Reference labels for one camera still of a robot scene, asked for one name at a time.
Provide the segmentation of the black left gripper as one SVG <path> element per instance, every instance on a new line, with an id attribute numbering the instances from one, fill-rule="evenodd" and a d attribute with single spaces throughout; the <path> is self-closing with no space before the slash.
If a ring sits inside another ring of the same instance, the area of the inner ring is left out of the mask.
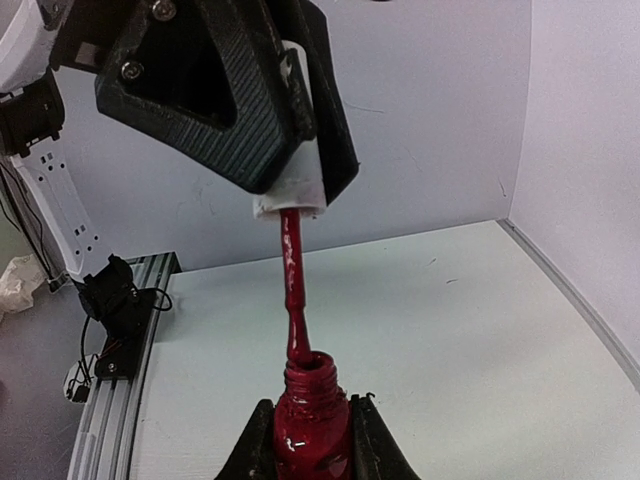
<path id="1" fill-rule="evenodd" d="M 98 75 L 97 109 L 251 193 L 317 122 L 264 1 L 70 1 L 49 55 Z"/>

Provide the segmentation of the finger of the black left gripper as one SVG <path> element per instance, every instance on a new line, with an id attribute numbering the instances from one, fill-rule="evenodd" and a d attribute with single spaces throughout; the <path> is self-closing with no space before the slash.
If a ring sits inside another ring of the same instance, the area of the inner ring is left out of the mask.
<path id="1" fill-rule="evenodd" d="M 311 1 L 267 1 L 265 6 L 283 46 L 291 46 L 301 63 L 328 207 L 355 179 L 359 163 L 333 71 L 327 19 Z"/>

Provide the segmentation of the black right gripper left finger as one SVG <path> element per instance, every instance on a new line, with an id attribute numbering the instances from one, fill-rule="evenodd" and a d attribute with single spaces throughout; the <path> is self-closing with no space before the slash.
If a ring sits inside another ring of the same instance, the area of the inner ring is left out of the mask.
<path id="1" fill-rule="evenodd" d="M 260 400 L 215 480 L 277 479 L 272 449 L 274 404 Z"/>

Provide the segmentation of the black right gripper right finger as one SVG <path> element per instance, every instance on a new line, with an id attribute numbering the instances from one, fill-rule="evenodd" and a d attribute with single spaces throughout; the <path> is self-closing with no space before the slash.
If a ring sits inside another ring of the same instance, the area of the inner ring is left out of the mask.
<path id="1" fill-rule="evenodd" d="M 351 405 L 354 479 L 419 480 L 373 402 L 353 395 Z"/>

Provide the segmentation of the red nail polish bottle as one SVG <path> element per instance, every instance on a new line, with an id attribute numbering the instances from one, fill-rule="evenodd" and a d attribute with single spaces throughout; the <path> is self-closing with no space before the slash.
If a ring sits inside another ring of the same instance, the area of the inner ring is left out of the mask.
<path id="1" fill-rule="evenodd" d="M 309 369 L 289 362 L 274 411 L 273 441 L 280 479 L 352 477 L 351 407 L 334 359 L 313 353 Z"/>

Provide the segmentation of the white nail polish cap brush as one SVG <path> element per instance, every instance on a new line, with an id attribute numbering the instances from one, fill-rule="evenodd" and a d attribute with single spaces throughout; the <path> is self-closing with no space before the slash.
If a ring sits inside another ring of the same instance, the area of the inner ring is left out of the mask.
<path id="1" fill-rule="evenodd" d="M 308 370 L 315 366 L 305 319 L 301 219 L 322 214 L 326 207 L 316 138 L 302 141 L 274 185 L 253 200 L 256 219 L 280 222 L 285 308 L 289 316 L 287 361 L 298 369 Z"/>

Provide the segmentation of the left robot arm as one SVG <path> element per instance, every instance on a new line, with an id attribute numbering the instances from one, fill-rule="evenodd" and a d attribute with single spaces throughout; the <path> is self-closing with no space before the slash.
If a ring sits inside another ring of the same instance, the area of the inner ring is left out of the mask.
<path id="1" fill-rule="evenodd" d="M 1 152 L 93 315 L 129 297 L 132 277 L 65 169 L 61 67 L 95 75 L 100 113 L 251 193 L 258 219 L 320 215 L 358 173 L 311 1 L 3 2 Z"/>

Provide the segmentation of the crumpled white paper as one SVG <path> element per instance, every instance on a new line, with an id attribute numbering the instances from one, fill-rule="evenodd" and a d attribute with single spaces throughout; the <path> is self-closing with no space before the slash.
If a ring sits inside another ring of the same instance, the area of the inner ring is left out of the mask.
<path id="1" fill-rule="evenodd" d="M 34 292 L 46 281 L 46 275 L 34 254 L 14 257 L 1 275 L 1 318 L 34 305 Z"/>

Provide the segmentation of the aluminium front rail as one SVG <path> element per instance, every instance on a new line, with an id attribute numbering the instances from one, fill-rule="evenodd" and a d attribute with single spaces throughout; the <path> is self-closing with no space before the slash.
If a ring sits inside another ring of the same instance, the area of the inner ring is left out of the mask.
<path id="1" fill-rule="evenodd" d="M 73 445 L 69 479 L 127 479 L 131 471 L 144 382 L 159 321 L 172 307 L 166 294 L 181 271 L 175 253 L 132 259 L 137 331 L 107 338 L 102 350 L 84 354 L 67 375 L 64 393 L 84 408 Z"/>

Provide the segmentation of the aluminium rail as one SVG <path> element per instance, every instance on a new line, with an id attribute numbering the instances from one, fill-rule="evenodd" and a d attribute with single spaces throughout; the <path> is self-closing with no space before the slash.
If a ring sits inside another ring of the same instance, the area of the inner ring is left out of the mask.
<path id="1" fill-rule="evenodd" d="M 127 479 L 131 471 L 144 382 L 159 321 L 172 307 L 166 294 L 181 271 L 175 253 L 132 259 L 137 331 L 107 338 L 102 350 L 84 354 L 67 375 L 64 393 L 84 408 L 73 445 L 69 479 Z"/>
<path id="2" fill-rule="evenodd" d="M 586 300 L 568 278 L 553 262 L 511 221 L 500 219 L 497 224 L 527 254 L 527 256 L 543 271 L 562 295 L 589 325 L 590 329 L 605 346 L 626 377 L 639 392 L 639 363 L 623 345 L 618 336 L 609 327 L 603 317 Z"/>

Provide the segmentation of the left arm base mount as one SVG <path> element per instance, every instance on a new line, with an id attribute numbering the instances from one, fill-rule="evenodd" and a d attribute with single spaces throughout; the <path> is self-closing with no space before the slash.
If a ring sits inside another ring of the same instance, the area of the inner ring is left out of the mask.
<path id="1" fill-rule="evenodd" d="M 159 287 L 137 287 L 131 267 L 116 255 L 108 257 L 99 273 L 86 276 L 78 293 L 86 318 L 80 358 L 65 379 L 63 393 L 73 403 L 84 403 L 97 380 L 135 379 L 153 313 L 170 311 L 173 301 Z M 92 320 L 104 328 L 107 338 L 100 353 L 88 355 L 86 334 Z"/>

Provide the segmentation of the aluminium back rail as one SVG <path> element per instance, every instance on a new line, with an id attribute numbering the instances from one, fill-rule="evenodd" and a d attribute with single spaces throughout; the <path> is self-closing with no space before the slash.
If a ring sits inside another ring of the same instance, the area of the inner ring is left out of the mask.
<path id="1" fill-rule="evenodd" d="M 511 221 L 500 219 L 497 224 L 527 254 L 527 256 L 543 271 L 562 295 L 589 325 L 590 329 L 605 346 L 626 377 L 639 392 L 639 363 L 623 345 L 618 336 L 609 327 L 603 317 L 586 300 L 568 278 L 553 262 Z"/>

